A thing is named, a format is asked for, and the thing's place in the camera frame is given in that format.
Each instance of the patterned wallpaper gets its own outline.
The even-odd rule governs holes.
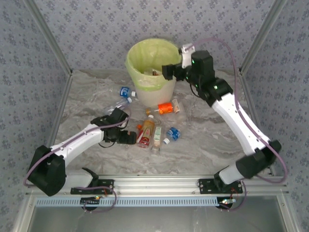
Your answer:
[[[241,64],[273,0],[36,0],[73,69],[124,68],[140,40],[177,45],[216,36]],[[217,68],[232,67],[223,46],[207,49]]]
[[[246,74],[264,132],[282,143],[304,231],[309,231],[308,44],[309,2],[290,0]]]
[[[0,9],[0,231],[9,232],[67,78],[23,1],[1,0]]]

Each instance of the bottle cap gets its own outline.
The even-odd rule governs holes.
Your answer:
[[[169,144],[169,143],[170,143],[170,140],[169,140],[168,138],[165,138],[165,139],[163,140],[163,142],[164,142],[165,144]]]
[[[149,115],[150,114],[150,108],[147,108],[146,109],[146,115]]]

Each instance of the yellow-green trash bag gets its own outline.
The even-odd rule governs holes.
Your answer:
[[[126,68],[133,80],[139,99],[141,95],[143,99],[146,99],[167,94],[167,91],[170,92],[167,94],[170,95],[169,99],[167,97],[159,98],[158,102],[155,103],[154,100],[148,102],[140,99],[144,105],[154,106],[155,104],[164,103],[161,101],[170,101],[175,85],[175,80],[168,81],[165,80],[163,75],[152,76],[146,75],[144,72],[149,69],[162,72],[162,65],[177,64],[180,61],[181,56],[178,53],[177,46],[164,39],[151,38],[143,40],[129,50],[126,56]]]

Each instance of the bottle label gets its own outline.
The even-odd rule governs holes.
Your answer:
[[[154,133],[154,141],[156,141],[156,142],[160,142],[160,139],[161,139],[161,127],[157,127],[156,129],[155,129],[155,133]]]
[[[173,112],[173,105],[170,102],[159,104],[159,114],[167,114]]]
[[[169,134],[173,138],[174,141],[176,141],[181,135],[180,131],[174,127],[171,127],[168,130],[167,134]]]
[[[128,87],[121,87],[120,89],[120,96],[124,97],[124,98],[128,98],[128,92],[129,92],[130,88]]]
[[[172,100],[172,103],[173,103],[174,113],[178,113],[180,111],[180,108],[179,108],[177,99],[175,98],[174,100]]]

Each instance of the plastic bottle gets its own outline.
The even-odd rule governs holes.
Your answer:
[[[165,144],[169,144],[170,142],[175,142],[182,136],[182,131],[184,129],[184,124],[177,124],[174,127],[171,127],[166,132],[166,138],[163,140]]]
[[[119,108],[121,110],[127,108],[127,106],[132,102],[131,98],[121,98],[121,100],[115,102],[114,104],[107,106],[103,109],[104,115],[110,115],[115,108]]]
[[[163,133],[162,126],[156,126],[154,129],[152,150],[160,151],[161,142],[162,142],[162,133]]]
[[[137,97],[136,92],[126,86],[114,85],[110,88],[110,92],[117,93],[124,98]]]
[[[185,113],[183,103],[178,98],[174,98],[172,100],[172,105],[173,105],[173,111],[176,114],[176,122],[182,123],[186,121],[187,115]]]
[[[148,118],[144,121],[136,141],[139,147],[142,148],[149,147],[150,138],[154,131],[154,127],[155,127],[154,116],[148,115]]]
[[[146,115],[154,114],[167,114],[173,112],[173,105],[171,102],[159,104],[157,107],[147,108]]]

